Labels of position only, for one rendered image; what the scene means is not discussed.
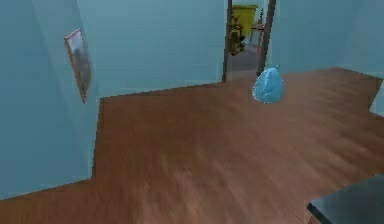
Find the blue garbage bag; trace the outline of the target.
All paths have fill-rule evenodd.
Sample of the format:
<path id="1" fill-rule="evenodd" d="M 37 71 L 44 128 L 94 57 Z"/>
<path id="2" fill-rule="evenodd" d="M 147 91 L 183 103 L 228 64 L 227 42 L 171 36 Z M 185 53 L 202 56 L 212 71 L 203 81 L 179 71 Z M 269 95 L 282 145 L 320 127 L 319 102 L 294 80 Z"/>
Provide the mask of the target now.
<path id="1" fill-rule="evenodd" d="M 266 68 L 256 79 L 252 88 L 255 100 L 271 104 L 278 102 L 283 94 L 284 83 L 277 67 Z"/>

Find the brown house plant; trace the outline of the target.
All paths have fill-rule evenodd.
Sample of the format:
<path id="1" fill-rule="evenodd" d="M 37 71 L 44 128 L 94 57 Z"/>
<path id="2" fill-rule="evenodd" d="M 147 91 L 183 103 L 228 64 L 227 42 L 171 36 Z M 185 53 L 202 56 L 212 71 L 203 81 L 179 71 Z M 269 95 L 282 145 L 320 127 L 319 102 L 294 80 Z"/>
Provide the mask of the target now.
<path id="1" fill-rule="evenodd" d="M 229 53 L 232 56 L 235 56 L 244 51 L 244 39 L 245 36 L 243 35 L 243 26 L 240 24 L 239 15 L 231 13 L 231 23 L 229 30 Z"/>

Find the brown wooden chair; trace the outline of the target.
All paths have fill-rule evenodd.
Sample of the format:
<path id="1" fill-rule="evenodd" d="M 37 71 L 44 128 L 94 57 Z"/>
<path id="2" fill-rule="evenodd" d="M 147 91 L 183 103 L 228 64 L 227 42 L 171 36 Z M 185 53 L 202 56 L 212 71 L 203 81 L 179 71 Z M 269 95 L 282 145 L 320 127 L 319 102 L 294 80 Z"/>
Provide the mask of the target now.
<path id="1" fill-rule="evenodd" d="M 257 51 L 260 51 L 263 33 L 265 31 L 265 24 L 263 23 L 264 9 L 261 9 L 259 19 L 251 27 L 250 42 L 253 42 L 254 33 L 257 33 Z"/>

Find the yellow bin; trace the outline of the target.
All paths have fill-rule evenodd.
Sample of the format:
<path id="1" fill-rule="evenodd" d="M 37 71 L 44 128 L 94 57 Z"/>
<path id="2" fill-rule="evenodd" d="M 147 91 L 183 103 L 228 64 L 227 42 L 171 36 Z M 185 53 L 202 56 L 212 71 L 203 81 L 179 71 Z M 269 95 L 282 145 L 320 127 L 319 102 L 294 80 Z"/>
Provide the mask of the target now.
<path id="1" fill-rule="evenodd" d="M 247 37 L 254 23 L 257 5 L 233 5 L 233 22 L 242 28 L 242 35 Z"/>

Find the black table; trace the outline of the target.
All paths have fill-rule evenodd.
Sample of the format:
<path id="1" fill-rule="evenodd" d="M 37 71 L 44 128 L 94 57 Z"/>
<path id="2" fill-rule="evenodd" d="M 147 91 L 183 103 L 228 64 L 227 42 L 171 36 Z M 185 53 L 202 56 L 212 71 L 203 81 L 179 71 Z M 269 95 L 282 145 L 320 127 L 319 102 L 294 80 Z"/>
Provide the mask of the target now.
<path id="1" fill-rule="evenodd" d="M 307 210 L 320 224 L 384 224 L 384 174 L 313 199 Z"/>

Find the framed wall picture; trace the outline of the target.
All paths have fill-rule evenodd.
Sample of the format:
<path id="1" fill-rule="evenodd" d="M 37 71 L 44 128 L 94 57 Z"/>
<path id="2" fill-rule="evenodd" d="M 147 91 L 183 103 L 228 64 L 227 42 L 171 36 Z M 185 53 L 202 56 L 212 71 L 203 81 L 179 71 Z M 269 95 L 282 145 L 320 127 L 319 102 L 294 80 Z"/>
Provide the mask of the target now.
<path id="1" fill-rule="evenodd" d="M 76 29 L 64 38 L 64 42 L 82 103 L 85 104 L 92 81 L 92 71 L 82 30 Z"/>

